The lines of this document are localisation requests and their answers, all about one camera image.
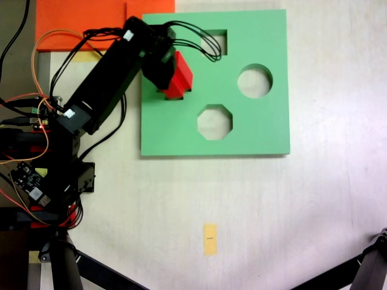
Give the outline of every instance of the red block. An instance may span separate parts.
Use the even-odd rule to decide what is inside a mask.
[[[192,81],[194,79],[192,71],[179,51],[175,52],[175,58],[175,74],[169,83],[168,89],[161,90],[168,99],[183,98],[184,93],[192,89]]]

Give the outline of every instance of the robotic arm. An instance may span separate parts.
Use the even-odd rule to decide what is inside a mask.
[[[65,104],[63,114],[50,122],[49,151],[31,166],[20,163],[12,173],[15,183],[46,210],[65,214],[81,193],[94,191],[94,164],[77,157],[80,138],[99,129],[135,75],[142,69],[160,90],[173,83],[178,65],[171,27],[147,25],[131,17],[122,33]],[[26,152],[36,156],[32,149],[42,148],[46,142],[41,132],[2,129],[1,133],[7,141],[2,141],[0,152],[11,156],[25,156]],[[45,178],[35,172],[38,167],[48,169]]]

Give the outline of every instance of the connector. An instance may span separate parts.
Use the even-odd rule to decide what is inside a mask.
[[[37,118],[30,117],[16,117],[12,119],[0,120],[1,125],[29,126],[37,123]]]

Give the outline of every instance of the octagonal hole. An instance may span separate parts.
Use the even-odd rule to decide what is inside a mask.
[[[272,89],[273,76],[266,66],[254,63],[242,69],[237,84],[246,97],[261,98]]]
[[[223,105],[207,105],[198,115],[198,131],[207,140],[224,139],[232,127],[232,114]]]

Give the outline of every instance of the circular hole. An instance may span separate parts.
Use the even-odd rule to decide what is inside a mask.
[[[237,84],[246,97],[261,98],[272,89],[273,76],[266,66],[254,63],[242,69]]]

